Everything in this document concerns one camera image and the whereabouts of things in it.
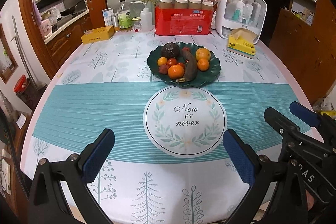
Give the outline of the person's right hand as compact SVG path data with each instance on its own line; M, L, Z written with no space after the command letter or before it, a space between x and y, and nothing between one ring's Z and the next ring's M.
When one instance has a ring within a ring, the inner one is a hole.
M307 198L307 210L311 210L311 208L314 206L315 200L314 197L306 191L306 198Z

